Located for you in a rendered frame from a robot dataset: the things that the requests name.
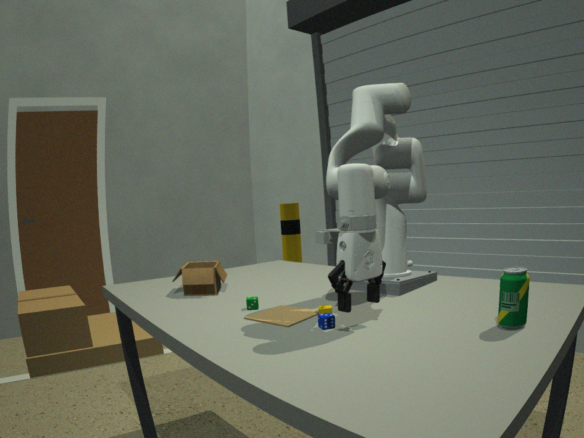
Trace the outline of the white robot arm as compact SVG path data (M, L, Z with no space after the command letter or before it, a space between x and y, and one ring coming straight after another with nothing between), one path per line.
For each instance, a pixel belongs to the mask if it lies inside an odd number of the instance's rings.
M338 242L340 230L375 229L376 206L382 260L386 263L382 278L409 276L412 272L407 268L413 262L407 261L406 216L398 204L426 199L425 163L420 141L399 138L390 114L406 113L411 94L404 83L387 83L360 86L352 95L351 129L331 150L326 176L328 194L339 200L341 228L315 232L315 243ZM346 164L370 147L376 165ZM411 172L385 171L403 168Z

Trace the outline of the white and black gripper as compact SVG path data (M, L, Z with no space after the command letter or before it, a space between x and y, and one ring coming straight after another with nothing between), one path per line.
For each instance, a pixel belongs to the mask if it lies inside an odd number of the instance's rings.
M379 284L382 283L385 267L380 236L376 228L358 231L340 230L336 267L328 274L332 287L338 293L338 310L348 313L351 311L351 294L348 292L353 282L368 280L370 284L367 284L367 301L378 303Z

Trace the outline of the green drink can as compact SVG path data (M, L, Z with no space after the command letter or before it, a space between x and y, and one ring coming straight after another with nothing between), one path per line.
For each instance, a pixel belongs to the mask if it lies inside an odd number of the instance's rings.
M527 322L530 277L524 267L503 269L500 278L498 324L506 330L522 328Z

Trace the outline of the brown cardboard box with flaps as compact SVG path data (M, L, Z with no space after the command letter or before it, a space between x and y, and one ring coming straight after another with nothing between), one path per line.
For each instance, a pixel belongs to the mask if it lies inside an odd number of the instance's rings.
M215 268L213 268L215 266ZM183 269L187 268L187 269ZM201 268L201 269L190 269ZM219 275L218 275L218 274ZM221 287L221 280L224 283L227 273L223 269L220 261L187 262L183 265L172 282L182 274L182 285L185 296L191 295L217 295ZM220 276L220 277L219 277ZM214 282L213 282L214 277ZM221 279L220 279L221 278ZM186 285L200 284L200 285ZM207 284L207 285L202 285ZM185 286L186 285L186 286Z

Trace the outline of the tan square mat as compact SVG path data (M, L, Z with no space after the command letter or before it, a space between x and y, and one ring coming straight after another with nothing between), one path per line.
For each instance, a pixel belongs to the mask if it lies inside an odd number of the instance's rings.
M255 313L253 315L246 316L244 319L289 328L290 326L308 320L309 318L317 316L318 314L318 310L279 305L277 307Z

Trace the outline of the green die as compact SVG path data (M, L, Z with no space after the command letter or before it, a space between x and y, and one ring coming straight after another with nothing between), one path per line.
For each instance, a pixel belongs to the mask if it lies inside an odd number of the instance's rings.
M258 310L258 297L247 297L246 298L246 305L248 310Z

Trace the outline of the blue die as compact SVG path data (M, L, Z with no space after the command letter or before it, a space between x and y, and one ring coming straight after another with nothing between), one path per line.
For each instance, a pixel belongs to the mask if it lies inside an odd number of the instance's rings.
M323 330L335 328L335 316L331 313L319 314L318 326Z

